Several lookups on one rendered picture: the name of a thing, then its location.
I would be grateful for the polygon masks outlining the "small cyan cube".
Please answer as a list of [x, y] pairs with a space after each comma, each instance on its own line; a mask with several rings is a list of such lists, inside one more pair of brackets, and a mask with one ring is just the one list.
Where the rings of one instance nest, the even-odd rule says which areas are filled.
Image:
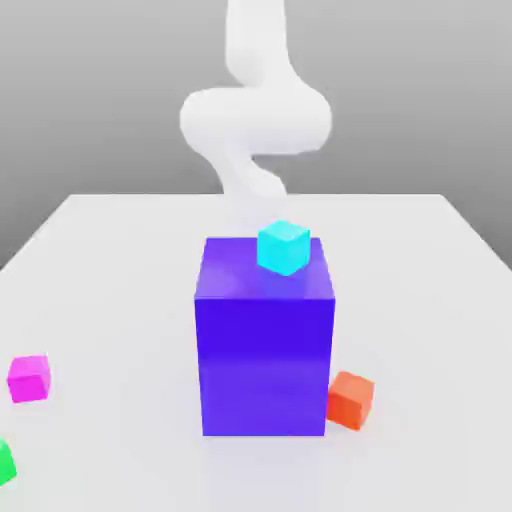
[[258, 232], [257, 263], [282, 276], [291, 276], [310, 261], [310, 230], [276, 221]]

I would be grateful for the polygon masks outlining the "small green cube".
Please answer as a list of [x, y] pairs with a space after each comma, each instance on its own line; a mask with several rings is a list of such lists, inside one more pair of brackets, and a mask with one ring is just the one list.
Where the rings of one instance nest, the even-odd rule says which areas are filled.
[[16, 465], [7, 442], [0, 438], [0, 487], [15, 478]]

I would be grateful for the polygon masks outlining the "small orange cube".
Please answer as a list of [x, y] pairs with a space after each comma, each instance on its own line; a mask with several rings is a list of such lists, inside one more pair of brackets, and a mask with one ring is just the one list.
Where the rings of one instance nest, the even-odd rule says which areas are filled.
[[361, 376], [341, 371], [328, 389], [326, 418], [359, 431], [370, 412], [374, 383]]

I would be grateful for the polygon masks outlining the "small magenta cube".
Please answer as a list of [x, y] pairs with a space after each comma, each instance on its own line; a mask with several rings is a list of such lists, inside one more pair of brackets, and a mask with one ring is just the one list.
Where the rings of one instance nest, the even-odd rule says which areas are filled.
[[46, 400], [51, 386], [51, 371], [46, 355], [14, 358], [7, 384], [14, 403]]

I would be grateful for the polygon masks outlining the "large purple box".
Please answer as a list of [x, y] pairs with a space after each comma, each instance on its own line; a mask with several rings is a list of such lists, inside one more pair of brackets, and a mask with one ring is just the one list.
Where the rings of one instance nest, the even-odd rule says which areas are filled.
[[320, 240], [285, 277], [253, 238], [207, 239], [194, 305], [204, 435], [323, 435], [335, 294]]

